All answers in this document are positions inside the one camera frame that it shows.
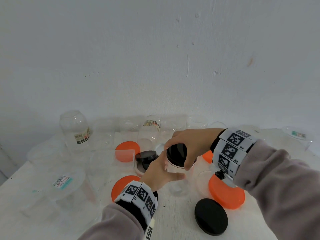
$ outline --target table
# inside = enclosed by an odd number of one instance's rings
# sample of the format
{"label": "table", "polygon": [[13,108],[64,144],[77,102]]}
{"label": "table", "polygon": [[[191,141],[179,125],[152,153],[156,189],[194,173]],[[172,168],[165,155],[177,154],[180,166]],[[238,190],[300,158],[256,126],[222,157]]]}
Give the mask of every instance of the table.
{"label": "table", "polygon": [[[277,142],[278,135],[272,137],[270,131],[265,131],[266,136],[271,141]],[[116,133],[115,145],[121,142],[120,135]],[[320,168],[320,160],[309,151],[297,152],[297,146],[288,144],[286,149],[300,158],[306,159],[308,163]],[[209,164],[202,157],[194,167],[194,177],[200,172],[208,170]],[[0,232],[2,240],[57,240],[57,239],[77,239],[81,232],[70,233],[61,232],[51,225],[34,225],[31,221],[21,222],[21,215],[16,212],[12,199],[20,188],[24,187],[32,177],[36,177],[29,162],[26,162],[9,180],[0,187]],[[102,204],[111,202],[111,189],[116,180],[110,178],[102,190]],[[197,202],[203,197],[196,190],[195,181],[191,184],[190,194],[186,197],[171,196],[165,186],[158,191],[159,206],[154,215],[155,227],[152,233],[152,240],[162,239],[243,239],[243,240],[273,240],[277,239],[266,225],[257,202],[246,192],[246,201],[238,210],[226,210],[229,225],[224,234],[212,237],[205,234],[197,225],[194,218],[194,209]]]}

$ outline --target gray sleeve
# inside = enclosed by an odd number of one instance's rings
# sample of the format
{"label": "gray sleeve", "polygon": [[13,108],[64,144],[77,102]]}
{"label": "gray sleeve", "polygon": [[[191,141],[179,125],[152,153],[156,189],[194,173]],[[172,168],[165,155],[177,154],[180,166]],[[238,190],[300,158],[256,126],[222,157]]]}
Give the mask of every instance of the gray sleeve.
{"label": "gray sleeve", "polygon": [[258,202],[279,240],[320,239],[320,173],[258,140],[234,183]]}
{"label": "gray sleeve", "polygon": [[88,229],[78,240],[141,240],[143,229],[138,220],[121,206],[104,208],[102,221]]}

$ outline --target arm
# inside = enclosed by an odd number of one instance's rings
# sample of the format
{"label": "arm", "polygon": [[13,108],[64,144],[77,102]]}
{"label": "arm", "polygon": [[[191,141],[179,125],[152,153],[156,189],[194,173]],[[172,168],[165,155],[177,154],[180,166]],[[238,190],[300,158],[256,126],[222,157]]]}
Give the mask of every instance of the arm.
{"label": "arm", "polygon": [[[165,163],[166,154],[162,152],[140,179],[141,183],[147,185],[144,187],[147,193],[152,194],[166,183],[186,177],[184,173],[167,172]],[[133,202],[120,200],[105,207],[102,221],[88,229],[78,240],[141,240],[147,229],[146,219]]]}
{"label": "arm", "polygon": [[257,200],[279,240],[320,239],[320,173],[306,163],[259,140],[234,183]]}

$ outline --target wall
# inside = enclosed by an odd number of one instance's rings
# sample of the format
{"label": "wall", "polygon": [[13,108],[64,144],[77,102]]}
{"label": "wall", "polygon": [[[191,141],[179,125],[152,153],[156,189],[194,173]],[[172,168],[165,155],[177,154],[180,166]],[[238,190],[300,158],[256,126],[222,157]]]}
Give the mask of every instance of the wall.
{"label": "wall", "polygon": [[0,2],[0,144],[18,165],[69,109],[320,133],[320,0]]}

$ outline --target red lid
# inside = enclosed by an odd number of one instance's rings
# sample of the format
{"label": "red lid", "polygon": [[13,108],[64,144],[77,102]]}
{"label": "red lid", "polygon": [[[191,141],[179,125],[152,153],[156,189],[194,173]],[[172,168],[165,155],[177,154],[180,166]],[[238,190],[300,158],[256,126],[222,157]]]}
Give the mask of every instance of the red lid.
{"label": "red lid", "polygon": [[134,155],[137,155],[140,153],[140,147],[138,143],[134,141],[126,141],[121,143],[120,145],[117,146],[115,149],[115,158],[123,163],[129,163],[133,161],[132,155],[130,153],[124,153],[124,152],[117,152],[117,150],[134,150]]}
{"label": "red lid", "polygon": [[226,209],[238,209],[246,200],[243,189],[226,185],[215,174],[209,180],[209,191],[214,200]]}
{"label": "red lid", "polygon": [[121,191],[125,188],[125,186],[132,181],[139,181],[140,178],[138,176],[129,175],[119,179],[112,188],[111,191],[111,199],[112,202],[118,197]]}
{"label": "red lid", "polygon": [[203,159],[206,160],[208,163],[212,163],[213,156],[214,154],[212,153],[212,151],[208,151],[202,155]]}

